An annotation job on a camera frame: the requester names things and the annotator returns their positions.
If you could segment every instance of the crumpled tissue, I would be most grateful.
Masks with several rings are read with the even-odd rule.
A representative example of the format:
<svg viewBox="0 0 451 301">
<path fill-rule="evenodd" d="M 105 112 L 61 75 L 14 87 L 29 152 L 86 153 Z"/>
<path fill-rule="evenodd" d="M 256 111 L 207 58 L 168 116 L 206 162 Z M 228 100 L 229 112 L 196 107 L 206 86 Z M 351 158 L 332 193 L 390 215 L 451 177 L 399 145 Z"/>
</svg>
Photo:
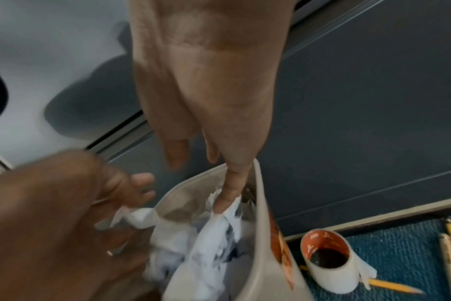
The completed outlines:
<svg viewBox="0 0 451 301">
<path fill-rule="evenodd" d="M 191 223 L 162 219 L 152 208 L 120 208 L 111 227 L 122 219 L 137 229 L 155 226 L 153 247 L 143 276 L 158 283 L 165 301 L 222 301 L 235 298 L 252 268 L 255 204 L 235 199 L 222 214 L 212 212 L 220 194 Z"/>
</svg>

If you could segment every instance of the gray wall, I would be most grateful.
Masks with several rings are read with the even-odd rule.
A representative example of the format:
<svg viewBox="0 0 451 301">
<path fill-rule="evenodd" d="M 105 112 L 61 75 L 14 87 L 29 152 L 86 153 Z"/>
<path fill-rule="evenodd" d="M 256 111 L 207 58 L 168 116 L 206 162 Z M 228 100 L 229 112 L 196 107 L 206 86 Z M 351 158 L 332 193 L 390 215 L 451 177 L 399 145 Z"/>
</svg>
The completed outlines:
<svg viewBox="0 0 451 301">
<path fill-rule="evenodd" d="M 290 33 L 259 156 L 285 235 L 451 197 L 451 1 L 359 3 L 337 1 Z M 181 173 L 147 166 L 160 193 L 208 168 L 195 145 Z M 160 153 L 147 139 L 113 164 L 144 171 Z"/>
</svg>

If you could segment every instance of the hand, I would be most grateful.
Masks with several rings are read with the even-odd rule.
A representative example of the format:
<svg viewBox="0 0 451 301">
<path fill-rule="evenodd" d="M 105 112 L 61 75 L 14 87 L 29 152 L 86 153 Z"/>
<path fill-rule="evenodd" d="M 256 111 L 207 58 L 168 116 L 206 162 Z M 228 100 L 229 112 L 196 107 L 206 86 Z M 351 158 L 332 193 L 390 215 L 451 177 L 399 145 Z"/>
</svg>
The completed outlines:
<svg viewBox="0 0 451 301">
<path fill-rule="evenodd" d="M 204 133 L 227 164 L 223 212 L 240 195 L 272 120 L 277 69 L 295 0 L 130 0 L 136 87 L 171 168 Z"/>
<path fill-rule="evenodd" d="M 94 224 L 148 202 L 154 192 L 138 189 L 153 181 L 79 151 L 0 176 L 0 300 L 88 300 L 102 283 L 143 269 L 146 254 L 107 255 L 134 230 Z"/>
</svg>

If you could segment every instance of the tape roll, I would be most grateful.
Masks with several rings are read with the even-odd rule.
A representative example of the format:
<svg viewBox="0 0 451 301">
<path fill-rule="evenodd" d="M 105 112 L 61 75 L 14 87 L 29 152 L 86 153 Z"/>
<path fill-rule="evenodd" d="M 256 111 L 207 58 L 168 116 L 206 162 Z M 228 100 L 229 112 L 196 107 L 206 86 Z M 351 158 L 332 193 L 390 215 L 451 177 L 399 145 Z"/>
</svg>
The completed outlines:
<svg viewBox="0 0 451 301">
<path fill-rule="evenodd" d="M 301 239 L 301 254 L 313 279 L 325 290 L 336 294 L 347 294 L 361 280 L 369 290 L 369 278 L 376 278 L 377 271 L 352 250 L 349 243 L 334 231 L 311 230 Z M 346 257 L 346 263 L 337 268 L 320 267 L 313 262 L 313 254 L 321 249 L 331 249 Z"/>
</svg>

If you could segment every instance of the blue carpet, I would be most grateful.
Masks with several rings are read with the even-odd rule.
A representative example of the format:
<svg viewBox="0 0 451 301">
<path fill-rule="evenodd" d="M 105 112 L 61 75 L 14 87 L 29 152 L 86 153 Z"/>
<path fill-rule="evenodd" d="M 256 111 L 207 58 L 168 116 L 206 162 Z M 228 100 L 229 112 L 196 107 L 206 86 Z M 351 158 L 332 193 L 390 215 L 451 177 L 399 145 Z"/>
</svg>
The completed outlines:
<svg viewBox="0 0 451 301">
<path fill-rule="evenodd" d="M 346 237 L 353 250 L 378 270 L 378 279 L 422 289 L 424 296 L 373 287 L 367 291 L 362 284 L 352 293 L 337 295 L 319 287 L 308 273 L 303 272 L 303 276 L 316 301 L 450 301 L 439 245 L 442 232 L 446 233 L 443 221 L 435 219 Z M 296 262 L 305 264 L 299 241 L 291 242 L 290 249 Z"/>
</svg>

